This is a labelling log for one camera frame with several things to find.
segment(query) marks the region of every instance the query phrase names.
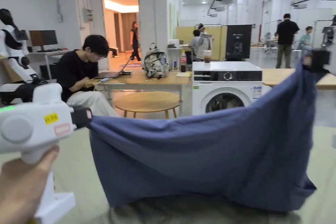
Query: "laptop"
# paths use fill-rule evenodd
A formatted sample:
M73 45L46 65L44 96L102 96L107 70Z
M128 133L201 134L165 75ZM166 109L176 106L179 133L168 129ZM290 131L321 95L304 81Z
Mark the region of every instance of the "laptop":
M104 78L114 78L115 79L115 78L118 78L121 75L121 73L124 71L127 64L130 62L130 60L131 59L129 59L127 61L127 63L122 68L122 70L120 70L119 72L101 72L96 77L94 77L94 79L104 79Z

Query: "doorway light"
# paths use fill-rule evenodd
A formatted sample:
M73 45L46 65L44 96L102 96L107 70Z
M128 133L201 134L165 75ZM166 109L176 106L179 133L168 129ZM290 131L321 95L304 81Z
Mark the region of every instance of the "doorway light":
M115 2L112 2L110 0L104 0L104 6L106 9L120 12L120 13L133 13L133 12L139 12L139 6L138 5L122 5Z

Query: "black display board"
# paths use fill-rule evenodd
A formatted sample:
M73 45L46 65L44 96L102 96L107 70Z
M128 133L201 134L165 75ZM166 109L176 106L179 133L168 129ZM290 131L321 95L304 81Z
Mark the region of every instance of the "black display board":
M252 25L227 26L226 59L249 59Z

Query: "yellow label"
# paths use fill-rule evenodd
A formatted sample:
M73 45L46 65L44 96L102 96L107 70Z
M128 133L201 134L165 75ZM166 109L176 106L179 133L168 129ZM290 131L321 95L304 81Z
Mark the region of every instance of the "yellow label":
M31 219L28 222L26 222L26 224L38 224L36 220Z
M57 113L52 113L52 114L46 115L44 117L44 121L45 121L46 125L52 124L54 122L57 122L58 121L58 115L57 115Z

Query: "white pants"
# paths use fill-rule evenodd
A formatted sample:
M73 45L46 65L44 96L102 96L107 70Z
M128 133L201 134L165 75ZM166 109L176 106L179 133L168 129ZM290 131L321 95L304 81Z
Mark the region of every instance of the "white pants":
M104 95L98 91L74 93L67 101L69 106L90 108L93 115L119 117Z

